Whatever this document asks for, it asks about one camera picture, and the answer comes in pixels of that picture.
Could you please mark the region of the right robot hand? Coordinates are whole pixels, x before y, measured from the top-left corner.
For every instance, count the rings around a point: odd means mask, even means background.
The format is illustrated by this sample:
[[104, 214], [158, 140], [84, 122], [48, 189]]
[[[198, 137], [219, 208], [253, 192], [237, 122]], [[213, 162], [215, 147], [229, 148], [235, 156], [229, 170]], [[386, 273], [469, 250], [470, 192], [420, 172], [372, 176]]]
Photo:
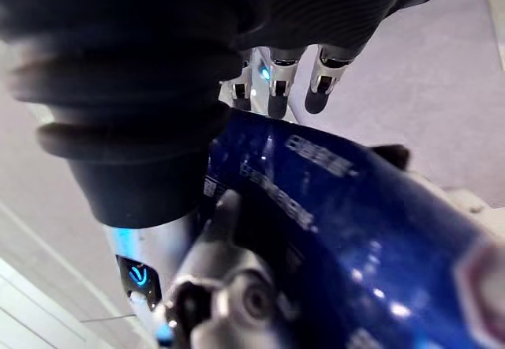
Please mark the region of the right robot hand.
[[10, 91], [54, 116], [125, 293], [163, 348], [472, 348], [455, 266], [469, 221], [364, 147], [285, 122], [380, 22], [429, 0], [1, 0]]

